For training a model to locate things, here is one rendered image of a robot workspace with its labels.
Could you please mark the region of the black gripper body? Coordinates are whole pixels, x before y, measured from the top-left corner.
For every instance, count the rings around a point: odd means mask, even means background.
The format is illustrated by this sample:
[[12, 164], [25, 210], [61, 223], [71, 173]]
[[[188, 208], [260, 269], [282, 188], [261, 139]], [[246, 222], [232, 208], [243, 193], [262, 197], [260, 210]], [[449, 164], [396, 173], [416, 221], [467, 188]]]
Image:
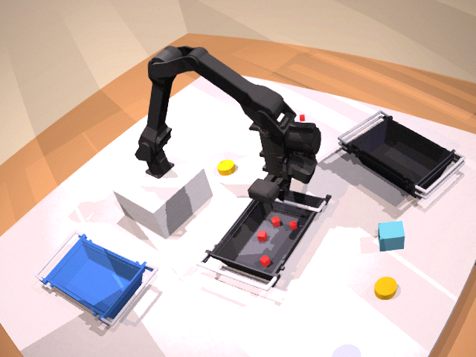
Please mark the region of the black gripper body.
[[267, 204], [272, 204], [280, 194], [280, 188], [284, 185], [283, 162], [289, 159], [290, 151], [285, 148], [281, 152], [268, 153], [263, 149], [260, 151], [260, 157], [265, 159], [263, 171], [268, 172], [264, 179], [256, 179], [248, 188], [250, 199], [254, 199]]

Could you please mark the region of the grey cylinder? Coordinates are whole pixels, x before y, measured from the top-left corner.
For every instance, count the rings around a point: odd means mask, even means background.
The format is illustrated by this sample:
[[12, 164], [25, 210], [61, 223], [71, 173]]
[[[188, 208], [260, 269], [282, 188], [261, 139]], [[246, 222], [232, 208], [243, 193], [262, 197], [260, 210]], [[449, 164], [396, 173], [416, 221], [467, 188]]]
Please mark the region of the grey cylinder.
[[343, 344], [334, 350], [332, 357], [361, 357], [361, 352], [357, 346]]

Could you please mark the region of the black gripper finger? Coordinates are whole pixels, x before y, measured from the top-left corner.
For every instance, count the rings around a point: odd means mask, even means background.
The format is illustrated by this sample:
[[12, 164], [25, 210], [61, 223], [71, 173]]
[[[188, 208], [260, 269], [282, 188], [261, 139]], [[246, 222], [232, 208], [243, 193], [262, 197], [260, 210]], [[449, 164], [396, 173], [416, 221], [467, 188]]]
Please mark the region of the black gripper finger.
[[280, 188], [280, 194], [277, 197], [280, 201], [284, 201], [284, 194], [285, 194], [285, 189], [288, 183], [284, 182], [284, 185]]
[[291, 180], [292, 180], [292, 178], [290, 176], [289, 176], [288, 180], [284, 179], [284, 182], [288, 183], [287, 186], [286, 186], [286, 189], [285, 189], [284, 196], [288, 196], [288, 194], [289, 194], [289, 188], [290, 188]]

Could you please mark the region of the light blue block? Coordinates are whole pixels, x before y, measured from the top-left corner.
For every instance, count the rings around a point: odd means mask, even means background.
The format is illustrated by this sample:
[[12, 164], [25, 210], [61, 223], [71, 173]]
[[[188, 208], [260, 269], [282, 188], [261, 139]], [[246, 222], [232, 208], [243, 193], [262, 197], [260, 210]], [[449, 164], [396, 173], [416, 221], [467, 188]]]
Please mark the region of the light blue block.
[[380, 252], [404, 249], [405, 233], [403, 221], [378, 223], [378, 229]]

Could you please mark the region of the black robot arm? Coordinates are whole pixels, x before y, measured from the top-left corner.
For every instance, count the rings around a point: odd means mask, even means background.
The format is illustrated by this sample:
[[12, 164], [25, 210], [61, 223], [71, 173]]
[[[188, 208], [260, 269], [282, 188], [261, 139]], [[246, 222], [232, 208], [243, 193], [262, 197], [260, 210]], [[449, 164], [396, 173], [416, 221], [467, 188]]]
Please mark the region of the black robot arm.
[[[147, 125], [134, 154], [139, 161], [147, 163], [146, 174], [160, 179], [175, 166], [163, 150], [172, 131], [166, 124], [168, 103], [175, 77], [195, 71], [240, 104], [253, 121], [249, 131], [259, 132], [265, 152], [291, 150], [289, 159], [283, 162], [283, 179], [290, 176], [304, 184], [310, 182], [318, 164], [321, 131], [316, 123], [295, 122], [297, 114], [279, 93], [251, 83], [203, 47], [169, 45], [149, 61], [147, 68], [152, 81]], [[281, 113], [284, 117], [278, 121]], [[298, 155], [295, 151], [302, 153]]]

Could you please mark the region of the yellow short cylinder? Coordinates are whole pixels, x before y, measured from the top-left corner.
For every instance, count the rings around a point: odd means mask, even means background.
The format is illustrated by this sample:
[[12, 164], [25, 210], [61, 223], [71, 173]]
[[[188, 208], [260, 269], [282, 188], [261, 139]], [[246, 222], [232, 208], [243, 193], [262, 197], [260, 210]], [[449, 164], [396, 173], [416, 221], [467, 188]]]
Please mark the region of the yellow short cylinder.
[[232, 160], [224, 160], [218, 163], [217, 169], [221, 176], [229, 176], [236, 168]]
[[396, 294], [397, 284], [392, 277], [382, 277], [374, 286], [375, 296], [381, 300], [390, 300]]

